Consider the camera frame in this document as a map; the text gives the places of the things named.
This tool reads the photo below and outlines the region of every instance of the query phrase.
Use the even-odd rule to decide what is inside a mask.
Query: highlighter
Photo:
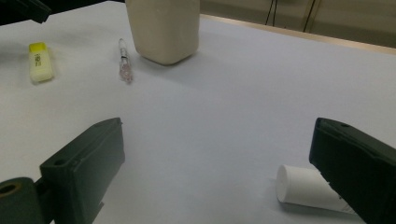
[[[34,82],[49,80],[53,77],[50,55],[45,43],[29,45],[30,78]]]

